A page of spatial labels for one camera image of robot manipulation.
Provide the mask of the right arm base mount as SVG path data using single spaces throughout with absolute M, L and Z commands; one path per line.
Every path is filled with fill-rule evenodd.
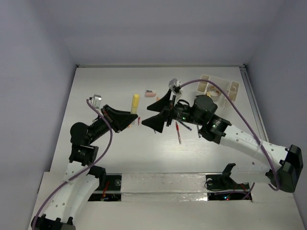
M 209 201 L 234 201 L 234 200 L 252 200 L 250 185 L 238 184 L 230 177 L 221 174 L 207 174 L 204 187 L 207 189 Z

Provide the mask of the purple pen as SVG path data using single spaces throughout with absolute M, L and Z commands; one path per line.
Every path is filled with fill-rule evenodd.
M 188 129 L 189 131 L 192 131 L 192 128 L 189 127 L 188 125 L 186 125 L 185 123 L 178 121 L 182 126 L 184 126 L 186 129 Z

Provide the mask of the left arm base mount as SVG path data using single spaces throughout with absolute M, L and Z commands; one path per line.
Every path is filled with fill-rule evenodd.
M 88 201 L 118 202 L 121 201 L 121 174 L 107 174 L 104 185 L 99 186 Z

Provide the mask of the yellow highlighter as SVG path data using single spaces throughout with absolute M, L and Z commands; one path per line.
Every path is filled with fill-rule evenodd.
M 131 103 L 131 114 L 137 114 L 138 106 L 139 106 L 140 95 L 134 94 Z

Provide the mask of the yellow highlighter cap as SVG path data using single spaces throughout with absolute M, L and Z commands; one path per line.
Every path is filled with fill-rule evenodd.
M 134 94 L 133 95 L 133 99 L 132 99 L 132 106 L 133 107 L 138 107 L 139 99 L 140 99 L 140 95 L 139 94 Z

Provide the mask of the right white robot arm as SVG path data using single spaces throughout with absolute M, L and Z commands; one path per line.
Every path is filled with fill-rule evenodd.
M 237 150 L 268 166 L 267 170 L 260 170 L 255 176 L 246 172 L 238 177 L 234 172 L 226 172 L 221 175 L 224 187 L 231 188 L 240 180 L 271 184 L 281 191 L 293 193 L 304 166 L 302 150 L 296 145 L 284 147 L 260 140 L 216 115 L 217 108 L 207 95 L 196 96 L 190 106 L 183 104 L 182 100 L 176 102 L 175 96 L 168 91 L 163 98 L 147 107 L 147 110 L 158 114 L 143 120 L 142 125 L 159 133 L 174 120 L 198 125 L 201 127 L 198 133 L 207 141 Z

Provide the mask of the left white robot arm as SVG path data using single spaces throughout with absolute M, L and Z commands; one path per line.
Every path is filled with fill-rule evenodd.
M 91 125 L 77 122 L 70 129 L 71 154 L 61 184 L 43 202 L 30 224 L 33 230 L 74 230 L 74 222 L 96 189 L 106 187 L 106 170 L 96 164 L 98 146 L 92 143 L 109 133 L 120 133 L 137 114 L 105 105 L 93 109 L 97 118 Z

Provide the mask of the red pen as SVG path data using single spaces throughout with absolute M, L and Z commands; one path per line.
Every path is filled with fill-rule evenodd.
M 182 144 L 182 141 L 181 141 L 179 126 L 178 126 L 177 121 L 175 122 L 175 124 L 176 124 L 176 131 L 177 131 L 178 142 L 179 142 L 179 144 L 181 145 L 181 144 Z

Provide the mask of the pink eraser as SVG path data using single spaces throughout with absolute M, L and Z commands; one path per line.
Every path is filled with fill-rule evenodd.
M 148 98 L 155 97 L 156 96 L 156 92 L 153 91 L 153 90 L 146 90 L 144 96 L 148 97 Z

